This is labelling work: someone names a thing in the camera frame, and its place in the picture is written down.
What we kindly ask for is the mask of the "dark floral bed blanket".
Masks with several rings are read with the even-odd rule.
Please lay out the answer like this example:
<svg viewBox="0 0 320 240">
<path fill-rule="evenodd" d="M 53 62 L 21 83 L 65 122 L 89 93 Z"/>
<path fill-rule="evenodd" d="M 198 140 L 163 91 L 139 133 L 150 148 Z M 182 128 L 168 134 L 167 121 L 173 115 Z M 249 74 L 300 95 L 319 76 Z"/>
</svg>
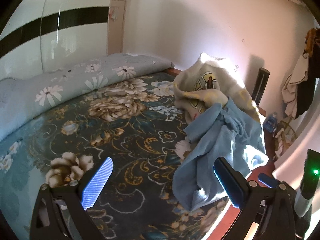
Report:
<svg viewBox="0 0 320 240">
<path fill-rule="evenodd" d="M 189 153 L 173 77 L 156 73 L 96 89 L 42 113 L 1 142 L 1 212 L 28 239 L 40 186 L 67 185 L 112 158 L 113 172 L 87 210 L 104 239 L 204 239 L 223 198 L 189 212 L 172 194 Z"/>
</svg>

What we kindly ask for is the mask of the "light blue daisy quilt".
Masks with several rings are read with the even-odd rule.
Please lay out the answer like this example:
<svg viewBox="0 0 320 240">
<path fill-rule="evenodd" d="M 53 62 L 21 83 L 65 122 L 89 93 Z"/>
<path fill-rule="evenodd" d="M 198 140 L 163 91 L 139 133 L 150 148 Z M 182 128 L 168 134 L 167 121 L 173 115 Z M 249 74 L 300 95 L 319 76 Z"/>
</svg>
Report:
<svg viewBox="0 0 320 240">
<path fill-rule="evenodd" d="M 96 89 L 174 68 L 169 60 L 111 54 L 27 80 L 1 80 L 1 139 L 39 114 Z"/>
</svg>

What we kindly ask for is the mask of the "light blue garment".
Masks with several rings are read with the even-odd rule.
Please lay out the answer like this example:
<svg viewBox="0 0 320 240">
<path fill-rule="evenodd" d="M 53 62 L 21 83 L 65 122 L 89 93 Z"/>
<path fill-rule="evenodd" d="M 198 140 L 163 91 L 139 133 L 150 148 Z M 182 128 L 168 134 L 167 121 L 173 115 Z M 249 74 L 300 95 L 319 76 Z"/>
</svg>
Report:
<svg viewBox="0 0 320 240">
<path fill-rule="evenodd" d="M 195 147 L 175 171 L 172 191 L 188 211 L 226 196 L 214 173 L 217 158 L 225 158 L 245 178 L 268 162 L 260 121 L 239 109 L 231 98 L 225 106 L 213 104 L 184 131 Z"/>
</svg>

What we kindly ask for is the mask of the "blue plastic bottle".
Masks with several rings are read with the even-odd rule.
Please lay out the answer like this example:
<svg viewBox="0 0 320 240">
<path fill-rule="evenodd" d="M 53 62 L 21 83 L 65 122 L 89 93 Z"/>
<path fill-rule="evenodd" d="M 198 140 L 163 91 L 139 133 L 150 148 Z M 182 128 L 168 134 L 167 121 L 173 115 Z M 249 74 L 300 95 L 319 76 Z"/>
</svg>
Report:
<svg viewBox="0 0 320 240">
<path fill-rule="evenodd" d="M 273 133 L 277 127 L 277 113 L 273 112 L 272 114 L 268 115 L 263 123 L 263 128 L 268 131 L 269 133 Z"/>
</svg>

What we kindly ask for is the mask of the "cream yellow patterned blanket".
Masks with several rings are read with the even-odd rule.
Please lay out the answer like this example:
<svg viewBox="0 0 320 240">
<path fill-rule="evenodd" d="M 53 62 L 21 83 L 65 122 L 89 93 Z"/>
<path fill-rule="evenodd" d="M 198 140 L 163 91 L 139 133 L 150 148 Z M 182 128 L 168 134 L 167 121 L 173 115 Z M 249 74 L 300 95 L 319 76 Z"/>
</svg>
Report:
<svg viewBox="0 0 320 240">
<path fill-rule="evenodd" d="M 187 123 L 215 103 L 224 107 L 228 99 L 232 99 L 240 110 L 255 121 L 260 121 L 256 103 L 226 59 L 201 53 L 191 67 L 175 77 L 173 91 L 175 107 L 184 111 Z"/>
</svg>

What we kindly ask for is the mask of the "hanging clothes pile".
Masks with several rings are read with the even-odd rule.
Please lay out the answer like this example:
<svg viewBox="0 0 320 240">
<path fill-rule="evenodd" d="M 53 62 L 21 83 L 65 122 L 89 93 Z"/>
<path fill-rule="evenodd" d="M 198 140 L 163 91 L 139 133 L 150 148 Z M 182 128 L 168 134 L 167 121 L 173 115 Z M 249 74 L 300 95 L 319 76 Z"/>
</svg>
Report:
<svg viewBox="0 0 320 240">
<path fill-rule="evenodd" d="M 319 29 L 312 28 L 307 32 L 305 48 L 281 90 L 286 116 L 296 119 L 309 109 L 318 78 Z"/>
</svg>

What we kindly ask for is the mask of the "white wardrobe with black stripe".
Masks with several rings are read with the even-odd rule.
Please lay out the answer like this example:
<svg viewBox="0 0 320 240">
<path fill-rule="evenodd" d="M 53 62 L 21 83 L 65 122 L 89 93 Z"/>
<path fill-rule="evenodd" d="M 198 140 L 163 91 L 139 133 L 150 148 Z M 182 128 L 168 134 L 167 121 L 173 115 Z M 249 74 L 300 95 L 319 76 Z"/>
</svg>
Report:
<svg viewBox="0 0 320 240">
<path fill-rule="evenodd" d="M 1 79 L 105 56 L 110 1 L 23 0 L 1 32 Z"/>
</svg>

